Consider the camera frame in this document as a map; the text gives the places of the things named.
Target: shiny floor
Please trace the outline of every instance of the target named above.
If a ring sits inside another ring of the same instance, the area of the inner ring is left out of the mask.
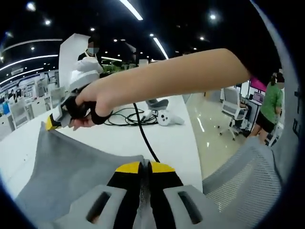
[[[203,179],[224,164],[244,143],[238,135],[233,141],[230,132],[219,136],[219,129],[226,128],[230,118],[221,112],[219,101],[209,101],[203,94],[192,94],[186,103],[196,137]]]

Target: ceiling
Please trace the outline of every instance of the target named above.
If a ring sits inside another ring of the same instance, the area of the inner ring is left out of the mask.
[[[147,56],[149,59],[165,59],[150,36],[153,33],[169,58],[212,48],[225,47],[238,51],[251,44],[254,52],[249,54],[249,58],[255,56],[269,60],[265,66],[266,74],[280,67],[274,45],[269,42],[269,34],[248,0],[129,0],[143,17],[142,21],[138,21],[119,0],[33,2],[35,11],[28,11],[25,3],[18,15],[10,18],[11,23],[1,42],[3,60],[0,69],[19,60],[59,54],[62,41],[74,33],[98,34],[101,39],[100,53],[112,58],[118,58],[119,54],[123,61],[131,56],[125,42],[137,49],[140,59]],[[211,14],[215,15],[215,20],[211,19]],[[45,24],[46,20],[50,21],[49,25]],[[11,45],[36,39],[62,41],[30,42],[3,52]],[[258,48],[264,49],[264,57],[255,52]],[[57,69],[58,57],[26,61],[0,70],[0,82],[11,77],[13,67],[30,70],[44,67],[43,71]]]

